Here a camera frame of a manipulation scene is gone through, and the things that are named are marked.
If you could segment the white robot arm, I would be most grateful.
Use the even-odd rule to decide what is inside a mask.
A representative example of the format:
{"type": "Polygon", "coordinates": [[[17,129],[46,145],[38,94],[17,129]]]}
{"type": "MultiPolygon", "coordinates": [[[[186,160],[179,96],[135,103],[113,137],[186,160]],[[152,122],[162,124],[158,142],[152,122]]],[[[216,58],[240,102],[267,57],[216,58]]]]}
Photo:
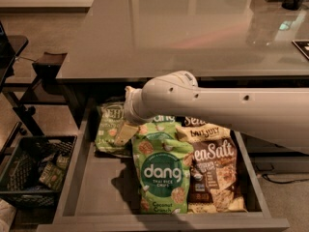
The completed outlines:
{"type": "Polygon", "coordinates": [[[308,88],[201,88],[191,72],[126,87],[125,120],[133,126],[157,115],[193,117],[291,150],[309,150],[308,88]]]}

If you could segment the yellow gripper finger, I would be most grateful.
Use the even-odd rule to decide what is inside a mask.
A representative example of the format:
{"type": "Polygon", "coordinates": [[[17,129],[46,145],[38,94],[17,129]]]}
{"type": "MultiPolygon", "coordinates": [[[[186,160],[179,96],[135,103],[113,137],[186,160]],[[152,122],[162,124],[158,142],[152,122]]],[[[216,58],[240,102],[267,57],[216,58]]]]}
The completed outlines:
{"type": "Polygon", "coordinates": [[[124,121],[115,136],[114,144],[116,146],[124,146],[129,140],[137,133],[138,127],[130,124],[127,121],[124,121]]]}

